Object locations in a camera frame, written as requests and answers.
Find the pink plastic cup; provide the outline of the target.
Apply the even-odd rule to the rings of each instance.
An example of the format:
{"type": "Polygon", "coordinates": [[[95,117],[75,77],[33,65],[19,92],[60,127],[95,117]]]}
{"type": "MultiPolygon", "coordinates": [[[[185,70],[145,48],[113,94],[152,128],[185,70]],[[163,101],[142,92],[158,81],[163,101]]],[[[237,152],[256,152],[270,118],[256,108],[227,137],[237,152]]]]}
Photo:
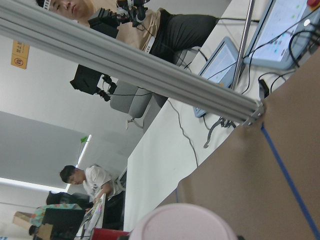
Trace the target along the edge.
{"type": "Polygon", "coordinates": [[[211,210],[189,203],[172,203],[143,217],[130,240],[236,240],[231,227],[211,210]]]}

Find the metal rod stand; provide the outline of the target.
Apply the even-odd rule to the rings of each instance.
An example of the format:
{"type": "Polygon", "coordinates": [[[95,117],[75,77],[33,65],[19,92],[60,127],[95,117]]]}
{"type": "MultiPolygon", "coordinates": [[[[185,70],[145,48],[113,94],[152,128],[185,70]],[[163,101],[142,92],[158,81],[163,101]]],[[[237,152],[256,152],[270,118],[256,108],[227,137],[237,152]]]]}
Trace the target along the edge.
{"type": "MultiPolygon", "coordinates": [[[[233,91],[235,90],[235,88],[239,82],[240,71],[241,71],[241,67],[242,67],[242,62],[243,62],[243,57],[244,57],[244,53],[245,53],[245,47],[246,47],[246,43],[247,43],[247,39],[248,39],[250,24],[251,24],[251,20],[252,20],[253,11],[254,11],[254,6],[255,6],[255,0],[250,0],[249,5],[248,5],[247,14],[246,14],[245,24],[244,24],[244,28],[243,28],[243,33],[242,33],[242,37],[241,37],[241,41],[240,41],[239,53],[238,53],[238,57],[237,57],[236,65],[235,65],[233,80],[232,80],[232,84],[231,84],[231,88],[230,88],[233,91]]],[[[217,127],[219,125],[221,125],[223,128],[229,128],[230,126],[233,126],[234,128],[236,127],[236,125],[234,124],[233,121],[230,121],[230,120],[227,120],[223,117],[220,117],[218,119],[218,121],[215,122],[211,126],[211,128],[209,129],[209,132],[207,135],[207,141],[203,145],[203,147],[205,149],[208,148],[208,146],[209,146],[213,130],[215,129],[215,127],[217,127]]]]}

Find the teach pendant with red button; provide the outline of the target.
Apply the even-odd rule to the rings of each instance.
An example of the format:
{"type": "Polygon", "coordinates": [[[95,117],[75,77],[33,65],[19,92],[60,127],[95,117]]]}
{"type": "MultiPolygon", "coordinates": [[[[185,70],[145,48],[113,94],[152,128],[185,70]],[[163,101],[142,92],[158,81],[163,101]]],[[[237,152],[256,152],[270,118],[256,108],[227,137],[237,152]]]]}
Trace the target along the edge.
{"type": "Polygon", "coordinates": [[[198,75],[221,87],[230,88],[234,80],[234,73],[239,52],[226,36],[210,56],[198,75]]]}

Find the seated person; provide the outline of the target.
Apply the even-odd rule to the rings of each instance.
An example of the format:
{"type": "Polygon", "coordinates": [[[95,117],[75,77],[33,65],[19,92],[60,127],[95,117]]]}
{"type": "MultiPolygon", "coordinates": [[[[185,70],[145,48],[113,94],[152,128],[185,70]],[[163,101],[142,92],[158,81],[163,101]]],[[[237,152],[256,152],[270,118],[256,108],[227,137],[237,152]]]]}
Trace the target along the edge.
{"type": "Polygon", "coordinates": [[[99,165],[82,170],[74,165],[66,165],[60,172],[63,182],[82,185],[86,193],[96,203],[105,196],[102,228],[122,230],[124,225],[125,191],[117,183],[117,177],[99,165]]]}
{"type": "MultiPolygon", "coordinates": [[[[36,4],[86,27],[89,18],[101,8],[117,11],[114,0],[38,0],[36,4]]],[[[218,21],[211,15],[171,14],[163,8],[148,9],[138,27],[133,27],[131,22],[118,26],[116,39],[173,63],[176,52],[202,47],[218,21]]]]}

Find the red cylinder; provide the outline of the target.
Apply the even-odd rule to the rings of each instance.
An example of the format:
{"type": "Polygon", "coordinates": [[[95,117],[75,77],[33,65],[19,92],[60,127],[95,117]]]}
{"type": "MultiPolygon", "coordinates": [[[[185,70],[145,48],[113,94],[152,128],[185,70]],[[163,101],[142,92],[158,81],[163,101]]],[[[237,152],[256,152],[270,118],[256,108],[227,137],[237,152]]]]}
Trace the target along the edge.
{"type": "Polygon", "coordinates": [[[117,240],[121,236],[128,236],[129,232],[123,230],[94,228],[92,233],[92,240],[117,240]]]}

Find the aluminium frame post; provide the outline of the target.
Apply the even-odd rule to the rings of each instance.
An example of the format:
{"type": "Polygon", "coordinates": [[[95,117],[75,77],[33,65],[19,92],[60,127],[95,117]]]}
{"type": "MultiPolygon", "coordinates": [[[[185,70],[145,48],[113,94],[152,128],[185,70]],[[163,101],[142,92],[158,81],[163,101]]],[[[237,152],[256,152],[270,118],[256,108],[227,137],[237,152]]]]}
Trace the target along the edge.
{"type": "Polygon", "coordinates": [[[259,100],[22,0],[1,1],[0,33],[244,126],[265,113],[259,100]]]}

